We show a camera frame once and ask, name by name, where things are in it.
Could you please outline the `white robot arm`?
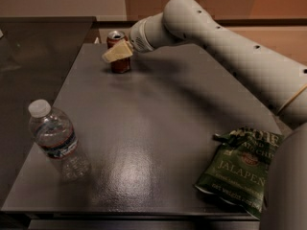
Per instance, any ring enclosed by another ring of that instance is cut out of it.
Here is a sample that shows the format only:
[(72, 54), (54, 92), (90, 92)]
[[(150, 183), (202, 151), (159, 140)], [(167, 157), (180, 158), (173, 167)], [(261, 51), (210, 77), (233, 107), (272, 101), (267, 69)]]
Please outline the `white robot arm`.
[(195, 0), (170, 0), (103, 54), (106, 62), (194, 43), (216, 59), (294, 131), (269, 168), (260, 230), (307, 230), (306, 67), (216, 23)]

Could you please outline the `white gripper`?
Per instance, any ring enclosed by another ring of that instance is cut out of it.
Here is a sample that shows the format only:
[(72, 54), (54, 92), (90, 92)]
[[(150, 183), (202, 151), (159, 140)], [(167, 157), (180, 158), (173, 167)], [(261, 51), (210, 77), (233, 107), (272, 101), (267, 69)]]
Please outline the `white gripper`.
[(151, 52), (154, 49), (151, 43), (153, 35), (150, 18), (142, 19), (130, 28), (130, 42), (125, 39), (119, 40), (102, 54), (102, 59), (107, 63), (111, 63), (120, 59), (129, 58), (133, 55), (133, 48), (140, 53)]

